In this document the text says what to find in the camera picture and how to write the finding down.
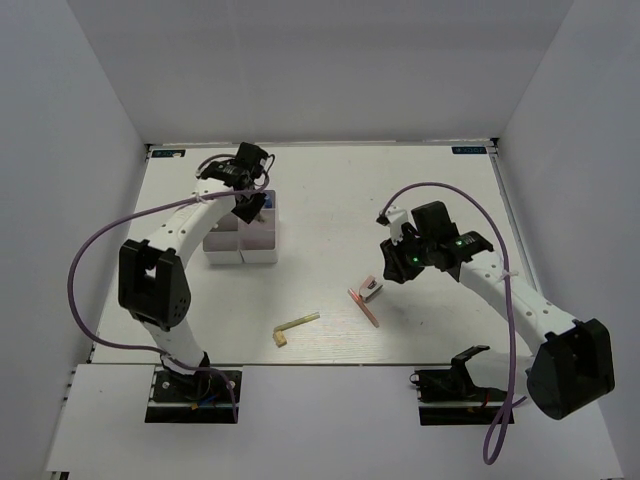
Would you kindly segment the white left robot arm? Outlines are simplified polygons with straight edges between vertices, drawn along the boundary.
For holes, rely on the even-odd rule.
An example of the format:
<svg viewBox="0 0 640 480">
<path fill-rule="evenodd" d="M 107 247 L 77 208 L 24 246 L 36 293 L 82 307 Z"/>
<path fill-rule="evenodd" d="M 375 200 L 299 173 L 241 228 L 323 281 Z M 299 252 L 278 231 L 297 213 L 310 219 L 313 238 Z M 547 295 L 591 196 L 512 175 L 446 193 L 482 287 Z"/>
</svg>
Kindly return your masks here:
<svg viewBox="0 0 640 480">
<path fill-rule="evenodd" d="M 187 321 L 191 290 L 186 267 L 197 247 L 225 216 L 250 224 L 266 204 L 275 156 L 243 142 L 233 155 L 215 155 L 197 168 L 189 197 L 152 234 L 128 239 L 118 262 L 118 303 L 150 333 L 163 367 L 177 387 L 199 399 L 211 387 L 210 363 Z"/>
</svg>

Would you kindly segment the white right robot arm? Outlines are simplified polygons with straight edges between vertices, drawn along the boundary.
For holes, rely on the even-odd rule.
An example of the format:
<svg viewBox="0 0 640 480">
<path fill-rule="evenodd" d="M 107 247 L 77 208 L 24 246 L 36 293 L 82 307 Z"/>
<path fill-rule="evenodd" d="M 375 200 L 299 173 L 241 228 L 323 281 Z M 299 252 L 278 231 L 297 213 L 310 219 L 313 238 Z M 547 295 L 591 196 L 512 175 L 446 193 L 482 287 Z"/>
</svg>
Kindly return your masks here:
<svg viewBox="0 0 640 480">
<path fill-rule="evenodd" d="M 421 370 L 414 385 L 426 403 L 498 400 L 509 389 L 560 420 L 615 387 L 609 330 L 554 306 L 504 267 L 493 245 L 475 231 L 460 233 L 446 206 L 434 201 L 411 211 L 388 207 L 377 219 L 388 227 L 380 245 L 383 277 L 404 284 L 427 267 L 450 275 L 515 324 L 529 355 L 511 357 L 485 345 L 455 355 L 446 370 Z"/>
</svg>

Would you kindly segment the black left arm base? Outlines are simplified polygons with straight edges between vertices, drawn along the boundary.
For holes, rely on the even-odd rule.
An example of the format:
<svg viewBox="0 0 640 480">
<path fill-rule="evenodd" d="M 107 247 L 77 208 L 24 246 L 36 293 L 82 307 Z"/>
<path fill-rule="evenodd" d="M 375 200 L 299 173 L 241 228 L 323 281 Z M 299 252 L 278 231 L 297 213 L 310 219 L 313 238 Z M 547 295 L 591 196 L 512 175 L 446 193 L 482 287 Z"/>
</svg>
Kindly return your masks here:
<svg viewBox="0 0 640 480">
<path fill-rule="evenodd" d="M 241 370 L 223 370 L 240 405 Z M 156 367 L 151 380 L 145 419 L 147 424 L 235 424 L 232 396 L 222 378 L 186 380 Z"/>
</svg>

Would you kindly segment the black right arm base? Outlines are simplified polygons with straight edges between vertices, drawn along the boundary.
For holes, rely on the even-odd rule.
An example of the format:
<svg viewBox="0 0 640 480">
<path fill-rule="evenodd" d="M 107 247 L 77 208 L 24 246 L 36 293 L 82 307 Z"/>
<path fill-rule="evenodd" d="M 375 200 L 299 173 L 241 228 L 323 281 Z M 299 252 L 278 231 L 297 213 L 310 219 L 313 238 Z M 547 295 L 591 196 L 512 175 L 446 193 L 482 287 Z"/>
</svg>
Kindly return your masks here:
<svg viewBox="0 0 640 480">
<path fill-rule="evenodd" d="M 418 397 L 421 426 L 490 425 L 506 400 L 506 386 L 481 385 L 468 367 L 486 352 L 472 346 L 455 355 L 447 366 L 417 367 L 409 377 Z"/>
</svg>

